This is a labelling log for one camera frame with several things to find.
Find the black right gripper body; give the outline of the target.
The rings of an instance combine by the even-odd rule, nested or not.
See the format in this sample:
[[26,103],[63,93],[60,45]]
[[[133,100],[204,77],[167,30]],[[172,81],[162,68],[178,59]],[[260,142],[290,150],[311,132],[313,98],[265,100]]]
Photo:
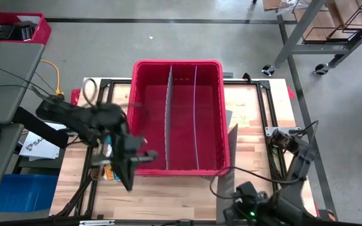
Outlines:
[[257,192],[252,182],[237,186],[231,199],[232,204],[222,211],[226,226],[238,226],[242,220],[248,226],[275,226],[274,220],[265,210],[268,195],[264,191]]

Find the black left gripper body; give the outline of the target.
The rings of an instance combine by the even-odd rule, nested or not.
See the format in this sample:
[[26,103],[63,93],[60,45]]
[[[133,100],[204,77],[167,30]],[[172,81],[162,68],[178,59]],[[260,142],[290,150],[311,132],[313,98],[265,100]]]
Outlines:
[[111,162],[130,161],[140,163],[141,156],[138,156],[137,152],[145,143],[146,139],[141,136],[111,133]]

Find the long grey slotted divider panel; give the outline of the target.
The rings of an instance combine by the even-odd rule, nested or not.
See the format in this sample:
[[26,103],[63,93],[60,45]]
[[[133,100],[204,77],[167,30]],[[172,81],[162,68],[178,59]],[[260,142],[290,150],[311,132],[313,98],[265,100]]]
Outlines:
[[165,100],[165,165],[169,169],[170,164],[170,129],[171,129],[171,101],[173,91],[173,70],[170,67]]
[[195,151],[195,161],[197,169],[200,169],[199,166],[199,154],[198,154],[198,148],[197,148],[197,132],[196,132],[196,83],[197,83],[197,65],[195,66],[195,72],[194,72],[194,89],[193,89],[193,132],[194,132],[194,151]]

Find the large red plastic bin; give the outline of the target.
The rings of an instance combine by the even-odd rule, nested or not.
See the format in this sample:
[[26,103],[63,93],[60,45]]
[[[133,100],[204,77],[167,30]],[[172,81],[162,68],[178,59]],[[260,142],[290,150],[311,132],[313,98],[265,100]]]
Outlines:
[[[193,132],[194,72],[196,83],[197,169]],[[165,165],[165,100],[173,70],[170,164]],[[127,118],[131,133],[143,136],[142,151],[156,160],[138,166],[143,176],[223,175],[230,166],[222,65],[217,60],[140,60],[134,64]]]

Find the yellow toy brick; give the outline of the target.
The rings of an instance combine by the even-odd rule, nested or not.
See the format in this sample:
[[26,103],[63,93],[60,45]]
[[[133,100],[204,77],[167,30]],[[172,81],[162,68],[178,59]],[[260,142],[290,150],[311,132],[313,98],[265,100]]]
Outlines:
[[104,169],[104,178],[105,178],[105,180],[107,180],[107,181],[114,180],[114,173],[112,171],[111,166],[110,165],[105,165],[103,167],[103,169]]

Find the clear plastic tray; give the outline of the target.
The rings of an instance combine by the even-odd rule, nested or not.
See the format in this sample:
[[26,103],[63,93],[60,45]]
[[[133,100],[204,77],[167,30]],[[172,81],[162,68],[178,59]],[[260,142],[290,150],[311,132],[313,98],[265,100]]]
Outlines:
[[[91,176],[93,180],[96,181],[107,181],[104,178],[104,169],[103,167],[105,165],[110,165],[109,158],[112,158],[113,155],[109,158],[105,157],[102,153],[102,150],[105,146],[108,146],[109,144],[106,144],[105,141],[99,145],[98,148],[94,148],[92,151],[92,159],[90,161],[90,168],[91,168]],[[120,181],[119,177],[115,172],[114,173],[114,180],[112,181]]]

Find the white printed paper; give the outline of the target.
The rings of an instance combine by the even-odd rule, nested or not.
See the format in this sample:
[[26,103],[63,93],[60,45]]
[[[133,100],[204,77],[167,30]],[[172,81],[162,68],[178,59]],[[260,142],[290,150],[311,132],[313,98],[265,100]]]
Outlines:
[[19,152],[20,156],[29,157],[30,161],[37,159],[55,159],[59,157],[60,148],[41,136],[29,132]]

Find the black bar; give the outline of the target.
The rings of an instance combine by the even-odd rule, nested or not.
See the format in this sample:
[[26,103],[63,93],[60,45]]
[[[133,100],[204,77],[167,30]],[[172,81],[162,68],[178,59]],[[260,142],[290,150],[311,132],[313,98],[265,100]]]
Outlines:
[[61,149],[65,149],[67,147],[69,137],[65,132],[58,131],[50,127],[48,124],[45,124],[39,118],[22,107],[17,108],[12,122],[24,125],[25,129],[41,136]]

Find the blue plastic bin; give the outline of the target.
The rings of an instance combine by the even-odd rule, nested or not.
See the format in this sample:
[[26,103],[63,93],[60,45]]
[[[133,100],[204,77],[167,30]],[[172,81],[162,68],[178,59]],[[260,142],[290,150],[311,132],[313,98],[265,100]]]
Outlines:
[[0,184],[0,212],[49,209],[57,186],[55,175],[4,175]]

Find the grey desk top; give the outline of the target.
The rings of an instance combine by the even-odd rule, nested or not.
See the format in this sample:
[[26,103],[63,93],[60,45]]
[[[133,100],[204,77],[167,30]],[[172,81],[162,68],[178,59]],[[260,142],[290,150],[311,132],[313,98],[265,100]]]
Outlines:
[[0,124],[12,121],[45,46],[0,42]]

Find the small red crate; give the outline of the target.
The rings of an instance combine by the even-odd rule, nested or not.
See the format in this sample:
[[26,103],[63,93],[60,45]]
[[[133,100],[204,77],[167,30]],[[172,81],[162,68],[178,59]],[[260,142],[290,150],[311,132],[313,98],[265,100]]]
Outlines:
[[15,23],[21,21],[32,21],[37,24],[35,33],[31,40],[28,41],[19,41],[15,40],[14,32],[9,40],[0,40],[7,42],[17,42],[17,43],[39,43],[46,45],[50,37],[52,29],[50,25],[45,20],[45,16],[42,13],[4,13],[0,12],[0,24],[10,24],[14,25]]

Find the black electronic box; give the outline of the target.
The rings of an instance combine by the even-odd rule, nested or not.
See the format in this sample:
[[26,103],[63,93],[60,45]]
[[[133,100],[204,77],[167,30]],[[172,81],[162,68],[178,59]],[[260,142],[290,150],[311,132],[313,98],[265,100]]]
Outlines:
[[14,26],[10,24],[0,24],[0,40],[9,40],[13,34]]
[[19,41],[31,40],[37,24],[32,21],[21,21],[14,24],[14,38]]

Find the cardboard boxes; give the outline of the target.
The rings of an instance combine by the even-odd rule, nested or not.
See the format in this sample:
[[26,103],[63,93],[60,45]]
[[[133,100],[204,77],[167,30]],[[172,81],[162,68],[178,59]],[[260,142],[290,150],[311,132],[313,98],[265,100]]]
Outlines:
[[[265,11],[292,12],[304,18],[312,0],[262,0]],[[346,42],[362,31],[362,0],[326,0],[302,35],[304,43]]]

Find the grey metal cart frame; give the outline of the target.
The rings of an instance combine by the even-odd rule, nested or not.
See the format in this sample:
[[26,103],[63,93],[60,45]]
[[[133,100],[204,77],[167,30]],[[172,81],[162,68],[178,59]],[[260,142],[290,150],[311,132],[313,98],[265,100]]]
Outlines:
[[310,22],[315,18],[317,12],[325,4],[326,0],[312,0],[309,8],[304,13],[301,21],[296,21],[295,28],[283,41],[283,48],[273,62],[275,68],[279,67],[289,56],[292,55],[333,55],[328,63],[329,68],[334,68],[343,62],[352,52],[362,44],[362,31],[348,42],[332,42],[318,44],[303,44],[302,35]]

